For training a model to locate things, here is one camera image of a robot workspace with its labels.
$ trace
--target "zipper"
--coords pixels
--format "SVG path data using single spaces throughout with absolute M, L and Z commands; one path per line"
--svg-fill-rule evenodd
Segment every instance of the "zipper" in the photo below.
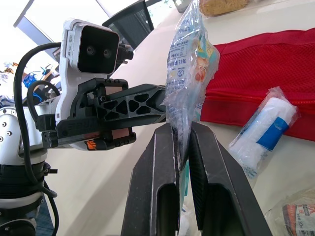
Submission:
M 211 91 L 206 92 L 207 99 L 210 100 L 222 100 L 222 101 L 251 101 L 260 103 L 264 99 L 263 97 L 256 97 L 256 96 L 246 96 L 246 95 L 240 95 L 240 94 L 231 94 L 227 92 L 220 92 L 220 91 Z M 309 105 L 309 104 L 315 104 L 315 100 L 294 100 L 290 101 L 292 105 L 299 106 L 299 105 Z

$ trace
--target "blue label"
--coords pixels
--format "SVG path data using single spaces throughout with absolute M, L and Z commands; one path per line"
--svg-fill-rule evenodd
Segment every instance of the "blue label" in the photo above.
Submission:
M 278 143 L 281 135 L 287 129 L 289 129 L 288 124 L 280 117 L 277 117 L 275 122 L 273 122 L 273 124 L 267 129 L 267 131 L 263 134 L 263 136 L 261 136 L 257 143 L 269 151 L 272 151 Z

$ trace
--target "black cable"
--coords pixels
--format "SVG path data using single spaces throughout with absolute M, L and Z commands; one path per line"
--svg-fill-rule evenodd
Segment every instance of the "black cable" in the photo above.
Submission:
M 24 68 L 26 67 L 28 61 L 37 53 L 51 49 L 51 48 L 57 48 L 60 47 L 61 43 L 49 43 L 40 45 L 32 50 L 30 50 L 28 53 L 26 53 L 15 72 L 14 76 L 14 102 L 15 102 L 15 109 L 16 109 L 16 115 L 18 117 L 19 126 L 21 130 L 22 140 L 23 140 L 23 146 L 24 146 L 24 163 L 25 163 L 25 170 L 26 174 L 29 178 L 29 180 L 32 182 L 32 184 L 36 185 L 38 187 L 38 190 L 47 194 L 48 197 L 56 197 L 57 194 L 45 188 L 41 182 L 38 182 L 36 177 L 34 176 L 33 170 L 32 170 L 32 163 L 31 163 L 31 150 L 30 150 L 30 138 L 29 138 L 29 132 L 28 127 L 25 120 L 25 114 L 23 110 L 23 102 L 22 102 L 22 76 L 24 72 Z
M 34 105 L 34 99 L 33 99 L 33 93 L 34 93 L 34 90 L 35 88 L 38 86 L 38 85 L 47 85 L 49 88 L 51 88 L 57 96 L 60 95 L 60 92 L 58 91 L 58 89 L 56 88 L 56 86 L 54 86 L 52 83 L 48 82 L 48 81 L 45 81 L 45 80 L 38 80 L 38 81 L 34 81 L 29 89 L 28 89 L 28 94 L 26 96 L 26 100 L 28 102 L 28 108 L 29 108 L 29 111 L 30 111 L 30 114 L 31 114 L 31 117 L 33 117 L 33 120 L 36 122 L 37 119 L 38 119 L 38 114 L 37 114 L 37 111 L 35 109 L 35 105 Z
M 45 188 L 49 189 L 49 186 L 46 183 L 46 181 L 44 181 L 44 186 Z M 56 236 L 58 228 L 59 228 L 59 214 L 58 214 L 58 210 L 57 210 L 57 206 L 56 206 L 54 198 L 48 196 L 48 200 L 50 202 L 50 205 L 53 210 L 54 217 L 55 217 L 55 226 L 54 226 L 54 231 L 53 231 L 52 236 Z

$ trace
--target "desk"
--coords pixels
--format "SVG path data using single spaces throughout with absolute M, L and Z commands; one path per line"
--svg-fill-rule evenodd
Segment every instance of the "desk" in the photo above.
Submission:
M 265 0 L 247 9 L 205 21 L 210 42 L 227 43 L 264 32 L 315 27 L 315 0 Z M 163 85 L 166 60 L 181 15 L 174 9 L 135 50 L 113 78 L 126 79 L 129 87 L 143 83 Z M 204 123 L 224 147 L 240 127 Z M 58 168 L 47 182 L 58 193 L 59 236 L 118 236 L 123 222 L 132 168 L 159 124 L 136 127 L 134 144 L 110 151 L 49 150 L 47 162 Z M 315 180 L 314 142 L 283 136 L 268 167 L 259 176 L 254 193 L 263 211 Z

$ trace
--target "orange label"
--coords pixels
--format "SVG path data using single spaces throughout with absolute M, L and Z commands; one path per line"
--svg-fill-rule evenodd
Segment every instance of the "orange label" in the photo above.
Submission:
M 96 143 L 93 140 L 86 141 L 88 150 L 96 150 Z

